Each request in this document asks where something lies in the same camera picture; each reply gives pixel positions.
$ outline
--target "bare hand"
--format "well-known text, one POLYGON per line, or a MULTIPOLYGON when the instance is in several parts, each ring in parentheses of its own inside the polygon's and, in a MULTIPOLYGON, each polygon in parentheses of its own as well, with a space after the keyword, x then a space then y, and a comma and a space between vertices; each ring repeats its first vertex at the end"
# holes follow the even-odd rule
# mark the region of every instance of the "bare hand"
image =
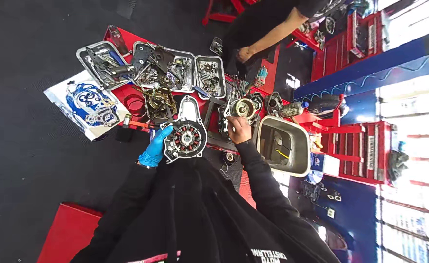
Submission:
POLYGON ((246 122, 246 118, 228 116, 227 119, 228 134, 232 142, 239 144, 252 138, 252 126, 246 122))
POLYGON ((242 63, 245 63, 253 56, 253 54, 254 52, 252 52, 252 49, 250 47, 243 47, 239 50, 239 53, 237 53, 237 60, 242 63))

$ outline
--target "blue wall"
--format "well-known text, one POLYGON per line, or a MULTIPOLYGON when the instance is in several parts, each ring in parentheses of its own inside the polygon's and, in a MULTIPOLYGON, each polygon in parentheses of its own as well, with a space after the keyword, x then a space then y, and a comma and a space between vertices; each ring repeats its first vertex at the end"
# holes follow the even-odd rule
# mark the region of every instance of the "blue wall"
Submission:
POLYGON ((317 216, 344 237, 352 250, 352 262, 376 262, 375 187, 332 176, 325 176, 322 182, 328 192, 333 189, 340 193, 342 201, 320 197, 318 205, 334 209, 335 214, 330 218, 327 210, 315 206, 317 216))

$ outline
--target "black sleeve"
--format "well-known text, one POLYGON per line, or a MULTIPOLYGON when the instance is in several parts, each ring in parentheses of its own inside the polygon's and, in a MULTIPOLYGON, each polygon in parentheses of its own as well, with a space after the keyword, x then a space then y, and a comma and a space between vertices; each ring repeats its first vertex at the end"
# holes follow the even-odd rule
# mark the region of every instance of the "black sleeve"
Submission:
POLYGON ((317 11, 325 7, 327 2, 328 0, 300 0, 300 3, 296 8, 302 15, 312 18, 317 11))
POLYGON ((320 262, 339 263, 338 258, 318 236, 279 190, 279 183, 271 174, 270 165, 262 159, 251 140, 236 145, 244 170, 248 173, 256 209, 291 238, 319 257, 320 262))
POLYGON ((256 209, 276 225, 285 218, 298 217, 299 212, 279 190, 270 165, 262 159, 252 140, 236 145, 244 170, 248 173, 256 209))
POLYGON ((128 225, 143 211, 149 197, 156 169, 134 164, 111 205, 99 220, 89 246, 83 248, 71 263, 104 262, 128 225))

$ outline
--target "black t-shirt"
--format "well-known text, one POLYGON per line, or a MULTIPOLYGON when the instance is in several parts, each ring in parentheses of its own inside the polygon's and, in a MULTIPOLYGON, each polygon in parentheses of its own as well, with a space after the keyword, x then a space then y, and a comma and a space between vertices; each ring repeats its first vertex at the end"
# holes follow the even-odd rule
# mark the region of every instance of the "black t-shirt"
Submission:
POLYGON ((241 47, 252 45, 284 22, 294 7, 310 18, 327 3, 328 0, 261 0, 235 19, 223 42, 241 47))

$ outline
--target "bottle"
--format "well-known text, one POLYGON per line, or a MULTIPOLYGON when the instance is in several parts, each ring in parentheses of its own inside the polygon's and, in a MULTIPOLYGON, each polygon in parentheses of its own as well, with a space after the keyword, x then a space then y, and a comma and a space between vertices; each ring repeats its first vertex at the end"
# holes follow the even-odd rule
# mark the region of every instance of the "bottle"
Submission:
POLYGON ((296 115, 300 115, 304 112, 304 108, 308 107, 308 102, 295 102, 288 105, 284 105, 279 109, 279 116, 283 118, 289 118, 296 115))
POLYGON ((122 34, 117 29, 116 26, 110 25, 109 26, 109 33, 111 33, 111 40, 114 42, 115 47, 120 52, 120 54, 125 55, 128 53, 128 48, 125 45, 125 41, 122 37, 122 34))

